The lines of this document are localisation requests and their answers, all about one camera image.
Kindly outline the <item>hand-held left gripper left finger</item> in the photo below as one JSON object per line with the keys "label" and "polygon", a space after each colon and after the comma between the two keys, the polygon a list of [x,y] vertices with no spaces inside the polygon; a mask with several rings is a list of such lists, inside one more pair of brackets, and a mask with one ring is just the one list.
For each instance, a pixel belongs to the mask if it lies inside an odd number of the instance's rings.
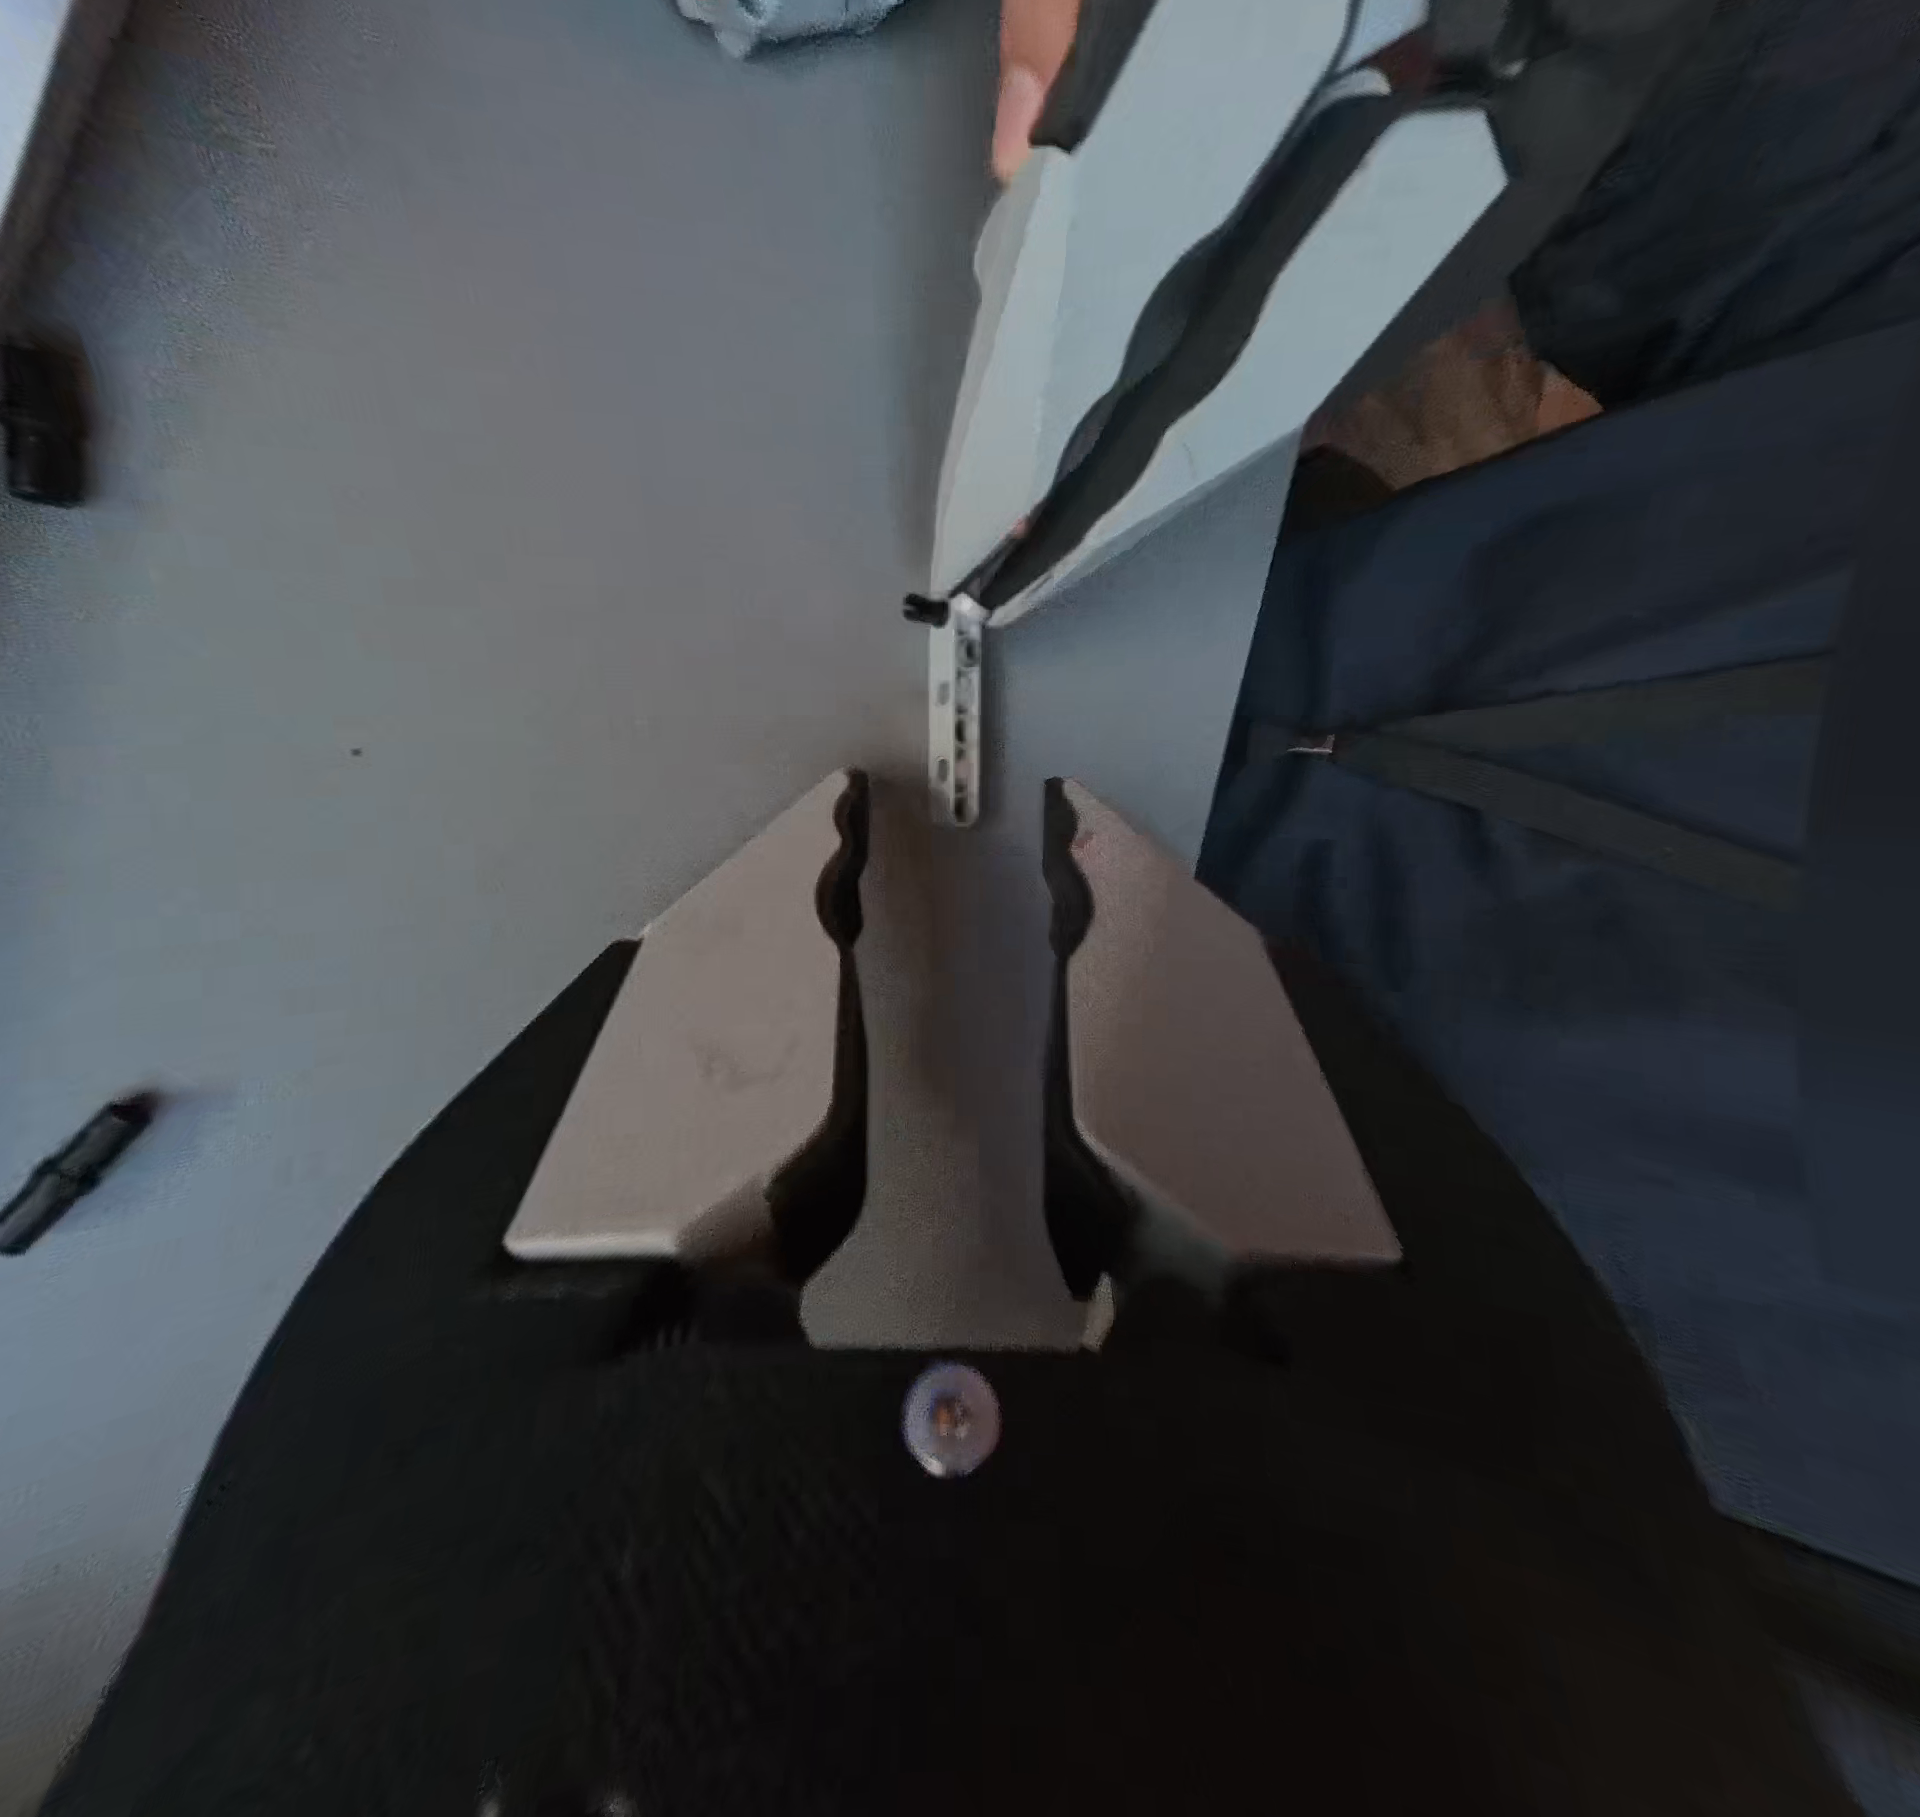
{"label": "hand-held left gripper left finger", "polygon": [[867,1197],[872,783],[831,773],[653,916],[502,1250],[805,1286]]}

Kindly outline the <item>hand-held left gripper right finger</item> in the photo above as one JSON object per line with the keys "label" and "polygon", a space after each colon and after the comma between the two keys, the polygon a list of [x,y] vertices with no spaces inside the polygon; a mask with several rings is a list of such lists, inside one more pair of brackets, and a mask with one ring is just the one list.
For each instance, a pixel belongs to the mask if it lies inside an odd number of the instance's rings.
{"label": "hand-held left gripper right finger", "polygon": [[1042,1209],[1074,1301],[1403,1243],[1261,936],[1078,781],[1042,796]]}

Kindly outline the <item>person's dark grey shirt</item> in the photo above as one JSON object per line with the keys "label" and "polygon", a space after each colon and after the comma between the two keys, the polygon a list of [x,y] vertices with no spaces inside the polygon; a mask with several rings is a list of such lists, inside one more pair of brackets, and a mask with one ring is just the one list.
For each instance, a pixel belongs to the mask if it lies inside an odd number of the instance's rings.
{"label": "person's dark grey shirt", "polygon": [[1532,434],[1807,359],[1916,422],[1919,0],[1737,0],[1508,296],[1376,401]]}

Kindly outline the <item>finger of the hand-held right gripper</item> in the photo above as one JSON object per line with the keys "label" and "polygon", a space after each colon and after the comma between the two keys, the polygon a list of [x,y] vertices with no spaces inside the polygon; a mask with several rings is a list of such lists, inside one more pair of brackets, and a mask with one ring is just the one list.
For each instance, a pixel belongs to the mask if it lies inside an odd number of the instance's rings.
{"label": "finger of the hand-held right gripper", "polygon": [[1189,280],[1266,165],[1429,0],[1159,0],[1084,142],[1031,151],[976,252],[978,311],[942,456],[929,597],[982,565],[1188,319]]}
{"label": "finger of the hand-held right gripper", "polygon": [[1508,186],[1481,105],[1329,105],[1197,261],[1165,353],[982,565],[1008,628],[1297,438]]}

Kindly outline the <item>long black lego axle pin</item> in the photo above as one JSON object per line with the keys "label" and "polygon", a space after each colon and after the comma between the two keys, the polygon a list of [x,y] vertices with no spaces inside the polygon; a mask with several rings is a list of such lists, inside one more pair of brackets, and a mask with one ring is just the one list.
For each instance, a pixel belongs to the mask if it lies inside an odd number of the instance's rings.
{"label": "long black lego axle pin", "polygon": [[41,1158],[2,1206],[2,1255],[34,1250],[138,1142],[161,1108],[163,1097],[152,1087],[119,1094],[96,1110],[62,1150]]}

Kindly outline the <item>light grey lego beam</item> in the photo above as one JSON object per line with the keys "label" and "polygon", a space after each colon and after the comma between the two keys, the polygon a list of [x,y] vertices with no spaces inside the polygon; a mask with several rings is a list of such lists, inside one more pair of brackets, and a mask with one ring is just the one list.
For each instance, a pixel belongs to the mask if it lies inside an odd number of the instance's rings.
{"label": "light grey lego beam", "polygon": [[982,810],[986,611],[952,597],[929,626],[926,778],[937,820],[969,829]]}

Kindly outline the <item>white lego instruction booklet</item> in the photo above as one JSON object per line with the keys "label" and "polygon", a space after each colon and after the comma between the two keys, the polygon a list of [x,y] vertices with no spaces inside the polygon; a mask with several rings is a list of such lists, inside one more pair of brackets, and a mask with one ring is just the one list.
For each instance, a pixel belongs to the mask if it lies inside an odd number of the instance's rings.
{"label": "white lego instruction booklet", "polygon": [[2,0],[2,302],[12,306],[135,0]]}

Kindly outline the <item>black lego connector piece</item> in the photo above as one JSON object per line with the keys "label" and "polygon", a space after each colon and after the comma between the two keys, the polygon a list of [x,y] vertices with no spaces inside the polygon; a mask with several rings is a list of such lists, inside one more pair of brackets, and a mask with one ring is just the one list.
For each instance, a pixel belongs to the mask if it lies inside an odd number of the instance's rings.
{"label": "black lego connector piece", "polygon": [[4,487],[42,508],[78,508],[93,486],[94,381],[82,342],[62,327],[2,343]]}

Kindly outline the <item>person's right hand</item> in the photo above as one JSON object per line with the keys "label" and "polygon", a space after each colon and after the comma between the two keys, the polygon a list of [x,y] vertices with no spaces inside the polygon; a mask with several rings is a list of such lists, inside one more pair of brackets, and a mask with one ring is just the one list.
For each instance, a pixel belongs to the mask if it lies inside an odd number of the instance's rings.
{"label": "person's right hand", "polygon": [[1032,145],[1034,125],[1072,49],[1083,0],[1002,0],[1000,77],[991,169],[1010,186]]}

